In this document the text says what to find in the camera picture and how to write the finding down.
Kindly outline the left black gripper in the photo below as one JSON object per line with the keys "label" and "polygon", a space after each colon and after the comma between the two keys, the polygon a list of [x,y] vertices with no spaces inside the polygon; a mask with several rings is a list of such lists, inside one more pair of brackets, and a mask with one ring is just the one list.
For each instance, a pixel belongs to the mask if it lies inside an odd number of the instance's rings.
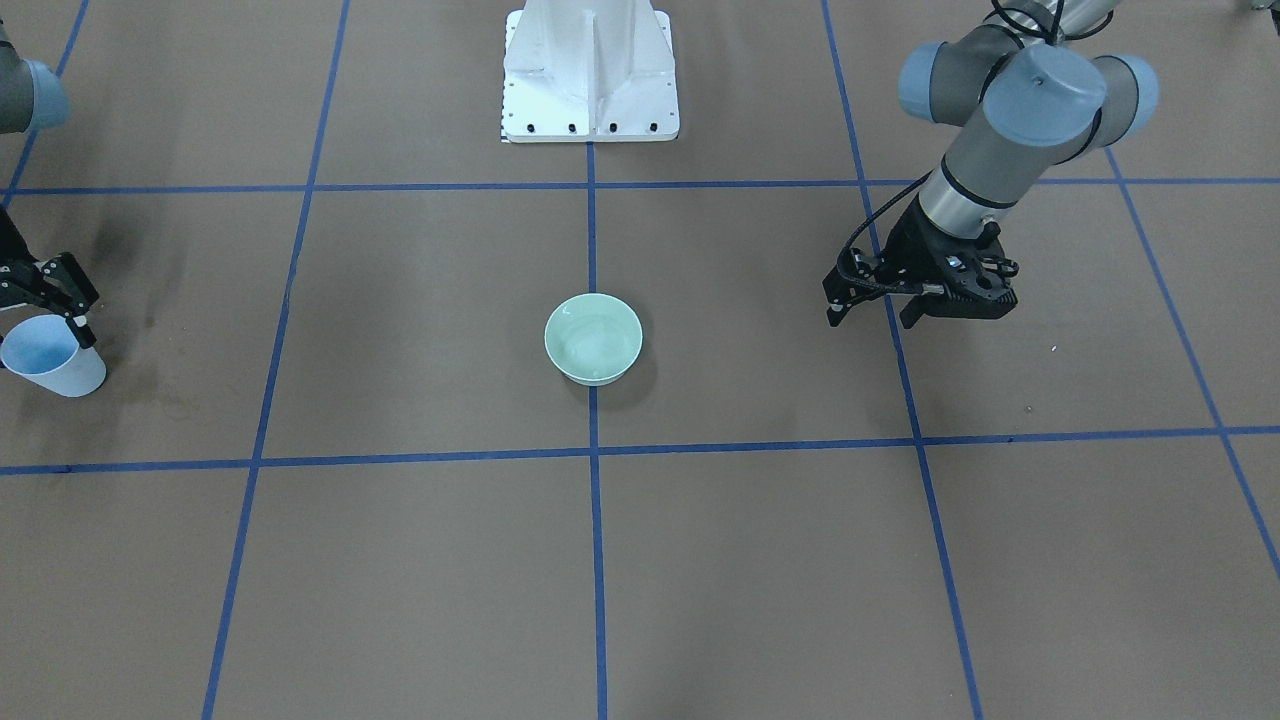
{"label": "left black gripper", "polygon": [[923,316],[995,320],[1018,305],[1011,278],[1019,265],[1000,243],[997,222],[980,225],[975,238],[938,228],[913,199],[879,254],[878,282],[913,291],[900,313],[909,329]]}

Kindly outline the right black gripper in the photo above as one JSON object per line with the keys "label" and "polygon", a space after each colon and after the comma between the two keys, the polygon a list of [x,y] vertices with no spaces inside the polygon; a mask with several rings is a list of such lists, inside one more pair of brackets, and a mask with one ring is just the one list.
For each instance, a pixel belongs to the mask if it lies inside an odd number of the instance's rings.
{"label": "right black gripper", "polygon": [[1,311],[41,307],[60,316],[81,348],[93,348],[97,337],[88,314],[100,293],[72,252],[60,252],[40,269],[26,237],[1,206]]}

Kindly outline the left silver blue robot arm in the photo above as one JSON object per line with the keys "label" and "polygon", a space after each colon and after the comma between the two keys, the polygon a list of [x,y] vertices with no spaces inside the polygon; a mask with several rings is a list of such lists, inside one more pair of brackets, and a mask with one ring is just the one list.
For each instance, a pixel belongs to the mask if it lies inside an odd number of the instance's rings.
{"label": "left silver blue robot arm", "polygon": [[1074,44],[1105,26],[1112,1],[995,3],[959,41],[905,61],[899,101],[911,117],[957,128],[919,183],[873,269],[877,293],[900,293],[902,327],[922,318],[995,320],[1015,309],[1019,272],[1001,245],[1007,214],[1051,168],[1142,129],[1160,101],[1139,56],[1094,58]]}

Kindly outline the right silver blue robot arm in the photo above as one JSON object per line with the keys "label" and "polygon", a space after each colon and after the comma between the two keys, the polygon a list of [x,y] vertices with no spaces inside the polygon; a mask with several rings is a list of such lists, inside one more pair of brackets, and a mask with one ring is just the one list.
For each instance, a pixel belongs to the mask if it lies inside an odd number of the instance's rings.
{"label": "right silver blue robot arm", "polygon": [[[60,78],[44,63],[22,56],[1,31],[1,132],[31,133],[69,117]],[[81,348],[97,343],[88,314],[100,300],[72,252],[36,258],[6,209],[1,210],[1,310],[38,307],[61,318]]]}

